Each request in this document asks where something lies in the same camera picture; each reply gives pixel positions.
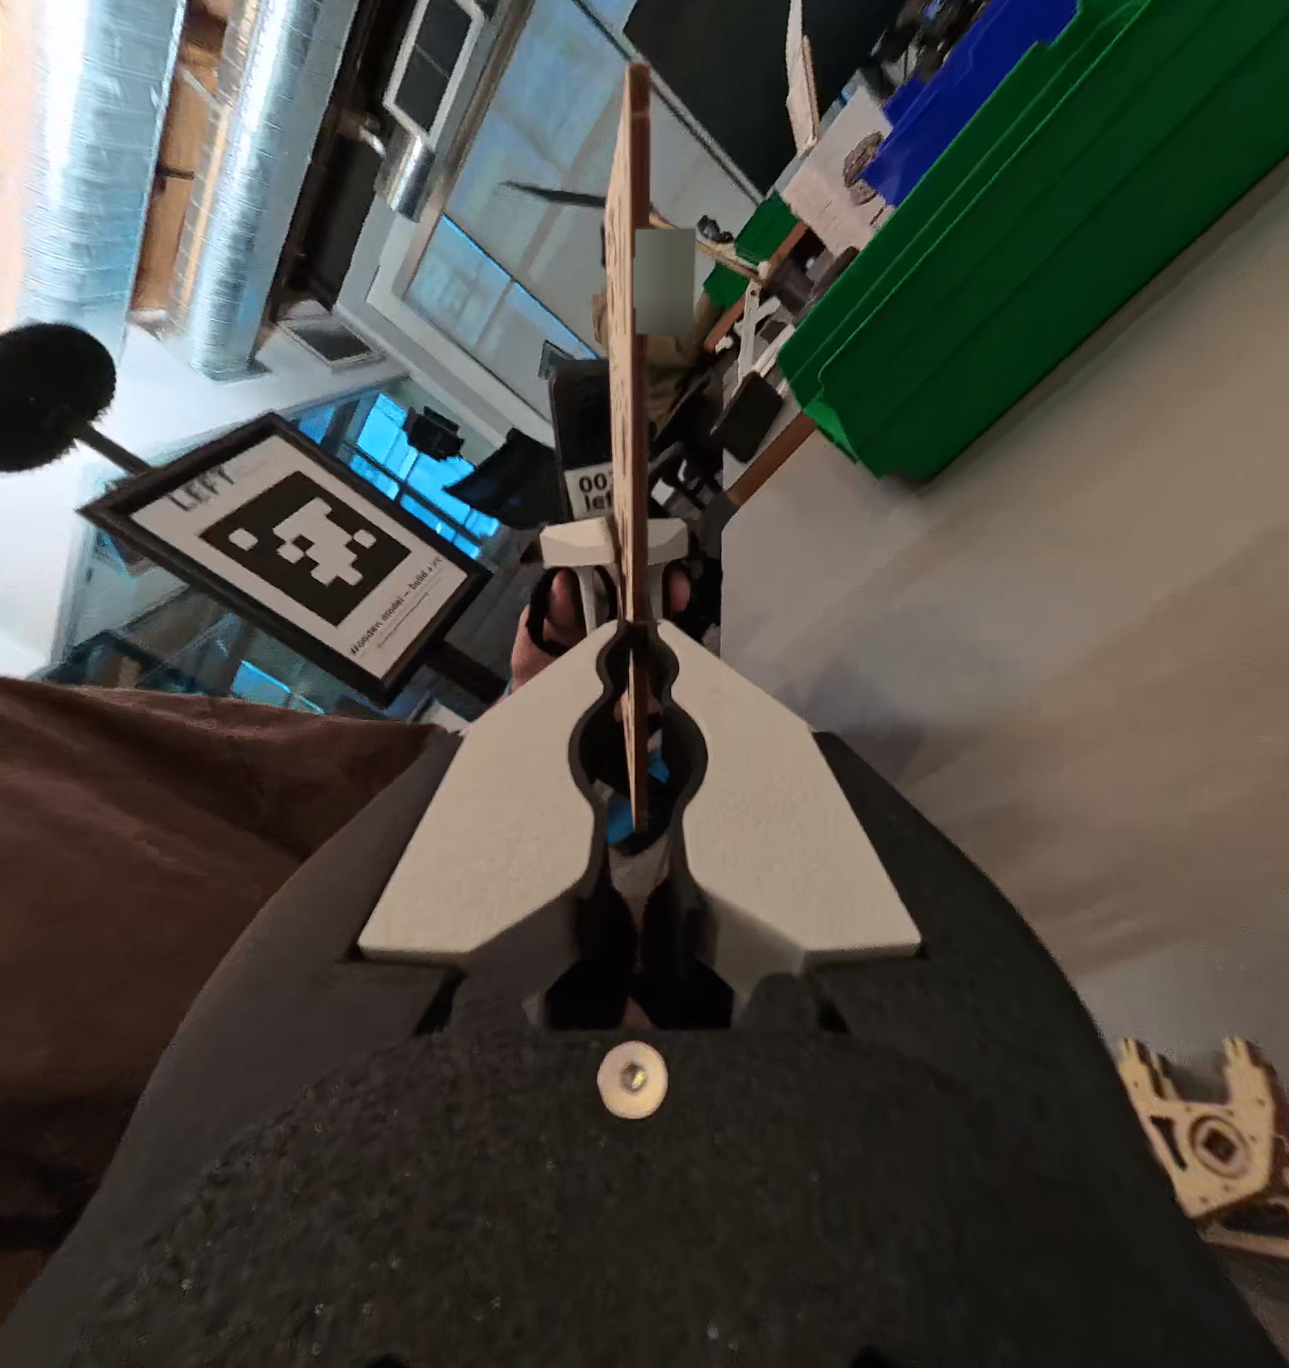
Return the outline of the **person's left hand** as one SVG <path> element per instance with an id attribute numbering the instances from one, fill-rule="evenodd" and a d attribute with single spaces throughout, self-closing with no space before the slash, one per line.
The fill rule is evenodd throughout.
<path id="1" fill-rule="evenodd" d="M 703 588 L 705 584 L 692 579 L 686 564 L 679 562 L 665 567 L 669 619 L 701 643 L 716 634 L 713 611 L 707 602 L 699 600 L 699 603 L 694 605 L 694 596 Z M 506 696 L 527 687 L 537 675 L 548 670 L 554 660 L 584 641 L 586 634 L 588 628 L 576 573 L 544 573 L 533 590 L 531 603 L 520 615 Z"/>

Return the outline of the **thin wooden parts sheet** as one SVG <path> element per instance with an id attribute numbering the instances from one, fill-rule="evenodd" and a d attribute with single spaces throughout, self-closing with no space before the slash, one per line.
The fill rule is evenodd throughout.
<path id="1" fill-rule="evenodd" d="M 627 645 L 622 726 L 635 827 L 650 806 L 650 675 L 646 647 L 650 603 L 650 420 L 646 412 L 646 350 L 637 331 L 637 231 L 650 225 L 652 72 L 629 62 L 616 155 L 603 217 L 607 269 L 607 346 L 612 414 L 616 539 L 620 550 L 620 620 Z"/>

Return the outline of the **wooden model assembly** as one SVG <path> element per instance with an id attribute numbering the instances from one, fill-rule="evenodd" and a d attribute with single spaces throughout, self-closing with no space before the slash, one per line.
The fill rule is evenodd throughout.
<path id="1" fill-rule="evenodd" d="M 1289 1266 L 1289 1101 L 1267 1056 L 1224 1039 L 1224 1093 L 1199 1099 L 1167 1059 L 1121 1039 L 1118 1073 L 1173 1194 L 1203 1239 Z"/>

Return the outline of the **black office chair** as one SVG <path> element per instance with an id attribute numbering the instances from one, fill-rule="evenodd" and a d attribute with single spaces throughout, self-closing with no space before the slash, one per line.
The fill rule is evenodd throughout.
<path id="1" fill-rule="evenodd" d="M 735 395 L 722 403 L 705 382 L 696 382 L 665 420 L 650 446 L 648 490 L 658 509 L 669 486 L 692 507 L 705 511 L 722 492 L 724 458 L 754 460 L 762 439 L 785 409 L 785 399 L 758 373 L 739 382 Z"/>

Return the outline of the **green stacked plastic bins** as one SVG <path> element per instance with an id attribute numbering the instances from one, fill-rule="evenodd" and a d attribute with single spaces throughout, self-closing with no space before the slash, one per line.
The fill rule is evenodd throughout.
<path id="1" fill-rule="evenodd" d="M 947 469 L 1289 155 L 1289 2 L 1078 5 L 777 352 L 877 477 Z"/>

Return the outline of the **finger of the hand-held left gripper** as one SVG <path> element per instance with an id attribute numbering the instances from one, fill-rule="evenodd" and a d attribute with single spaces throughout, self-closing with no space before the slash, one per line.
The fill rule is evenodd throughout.
<path id="1" fill-rule="evenodd" d="M 650 518 L 644 533 L 644 620 L 680 620 L 699 602 L 699 562 L 688 522 Z"/>
<path id="2" fill-rule="evenodd" d="M 616 619 L 616 520 L 584 518 L 540 533 L 546 571 L 576 577 L 586 634 Z"/>

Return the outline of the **silver ventilation duct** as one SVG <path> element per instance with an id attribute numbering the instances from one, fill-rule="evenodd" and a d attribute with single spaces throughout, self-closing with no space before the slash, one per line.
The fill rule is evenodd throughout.
<path id="1" fill-rule="evenodd" d="M 122 354 L 186 2 L 37 4 L 18 314 Z"/>
<path id="2" fill-rule="evenodd" d="M 202 376 L 251 374 L 357 2 L 243 2 L 228 24 L 169 318 Z"/>

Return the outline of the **blue plastic bin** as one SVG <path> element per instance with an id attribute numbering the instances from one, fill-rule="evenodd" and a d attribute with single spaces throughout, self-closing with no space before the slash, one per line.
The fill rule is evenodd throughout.
<path id="1" fill-rule="evenodd" d="M 892 128 L 862 180 L 900 208 L 1015 66 L 1053 43 L 1076 19 L 1076 2 L 997 2 L 949 47 L 930 76 L 915 74 L 887 104 Z"/>

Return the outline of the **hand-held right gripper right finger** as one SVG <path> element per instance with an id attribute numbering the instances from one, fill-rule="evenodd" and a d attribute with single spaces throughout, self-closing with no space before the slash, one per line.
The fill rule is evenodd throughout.
<path id="1" fill-rule="evenodd" d="M 684 777 L 643 923 L 646 982 L 680 1008 L 665 1018 L 730 1020 L 769 976 L 917 955 L 921 929 L 807 721 L 675 624 L 658 639 Z"/>

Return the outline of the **black fuzzy microphone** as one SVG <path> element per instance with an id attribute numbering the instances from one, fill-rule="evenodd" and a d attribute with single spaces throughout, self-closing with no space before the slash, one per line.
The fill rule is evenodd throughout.
<path id="1" fill-rule="evenodd" d="M 150 463 L 99 431 L 116 399 L 107 346 L 71 323 L 0 333 L 0 473 L 35 471 L 86 444 L 132 477 Z"/>

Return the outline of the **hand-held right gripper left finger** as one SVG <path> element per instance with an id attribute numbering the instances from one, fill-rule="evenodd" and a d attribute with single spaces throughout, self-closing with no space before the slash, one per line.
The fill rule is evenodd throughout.
<path id="1" fill-rule="evenodd" d="M 631 923 L 607 813 L 576 751 L 609 700 L 599 626 L 476 721 L 359 935 L 364 961 L 459 970 L 546 1023 L 546 993 Z"/>

